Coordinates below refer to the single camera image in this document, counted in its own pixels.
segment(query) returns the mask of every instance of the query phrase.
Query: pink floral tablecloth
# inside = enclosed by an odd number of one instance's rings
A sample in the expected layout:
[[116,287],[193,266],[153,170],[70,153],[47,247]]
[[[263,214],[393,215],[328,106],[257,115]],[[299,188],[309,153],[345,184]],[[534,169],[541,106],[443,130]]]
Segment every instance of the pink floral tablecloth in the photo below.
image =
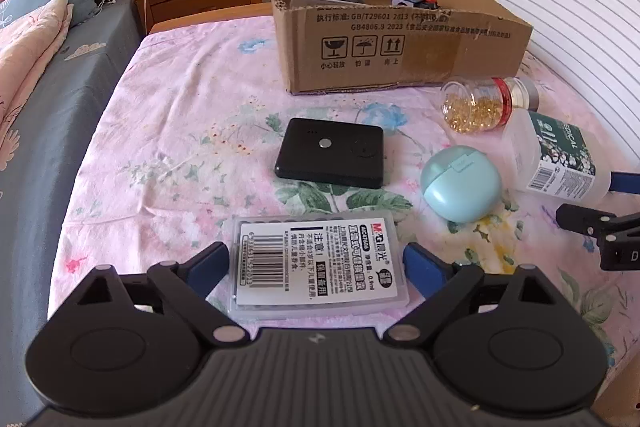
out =
[[[567,85],[534,57],[522,69],[541,91],[540,111],[600,137],[615,168],[621,153]],[[299,116],[375,124],[385,130],[381,190],[329,187],[276,178],[273,165],[287,122]],[[425,204],[420,171],[437,151],[463,143],[498,165],[500,132],[461,137],[446,129],[438,88],[292,96],[280,75],[273,20],[209,23],[148,36],[133,57],[78,172],[66,213],[50,291],[49,314],[96,264],[138,273],[159,261],[183,262],[216,240],[232,239],[234,216],[388,208],[401,243],[418,241],[446,261],[468,260],[510,273],[535,263],[602,340],[610,380],[636,352],[640,273],[599,269],[593,239],[559,230],[553,202],[505,190],[492,214],[448,223]],[[617,214],[638,199],[609,194]],[[231,285],[209,296],[220,309]],[[252,322],[296,327],[373,325],[384,330],[409,308],[374,315]]]

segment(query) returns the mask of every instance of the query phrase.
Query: metal pin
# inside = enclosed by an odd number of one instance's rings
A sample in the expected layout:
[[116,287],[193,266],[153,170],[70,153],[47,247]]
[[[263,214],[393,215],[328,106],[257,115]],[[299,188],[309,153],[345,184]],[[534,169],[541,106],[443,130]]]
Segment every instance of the metal pin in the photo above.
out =
[[224,343],[241,341],[244,339],[244,330],[238,326],[220,326],[213,331],[213,338]]
[[389,336],[398,342],[410,342],[420,338],[420,330],[411,324],[398,324],[392,326]]

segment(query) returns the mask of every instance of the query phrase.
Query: teal round case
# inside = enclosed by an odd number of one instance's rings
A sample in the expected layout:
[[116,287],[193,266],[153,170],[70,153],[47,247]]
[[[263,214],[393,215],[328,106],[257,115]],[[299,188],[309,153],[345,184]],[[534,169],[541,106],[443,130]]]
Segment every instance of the teal round case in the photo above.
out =
[[433,211],[454,223],[486,216],[502,192],[500,172],[491,160],[464,145],[433,155],[422,170],[420,186]]

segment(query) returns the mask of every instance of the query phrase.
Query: barcode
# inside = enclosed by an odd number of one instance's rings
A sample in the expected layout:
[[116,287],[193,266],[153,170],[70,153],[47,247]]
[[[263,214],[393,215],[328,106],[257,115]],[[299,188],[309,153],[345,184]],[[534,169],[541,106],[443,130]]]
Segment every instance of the barcode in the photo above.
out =
[[530,182],[529,188],[542,190],[543,188],[545,188],[546,182],[549,181],[553,173],[554,172],[551,169],[545,169],[544,167],[540,167],[538,169],[538,172],[536,172],[535,177]]
[[284,286],[284,236],[254,235],[250,261],[251,288]]

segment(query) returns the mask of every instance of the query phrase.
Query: nightstand drawer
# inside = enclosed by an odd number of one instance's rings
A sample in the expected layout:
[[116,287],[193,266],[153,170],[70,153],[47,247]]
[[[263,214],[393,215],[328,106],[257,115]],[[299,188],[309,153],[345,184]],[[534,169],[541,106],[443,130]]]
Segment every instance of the nightstand drawer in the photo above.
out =
[[250,4],[250,0],[169,0],[153,4],[151,13],[154,22],[162,22],[194,13],[244,4]]

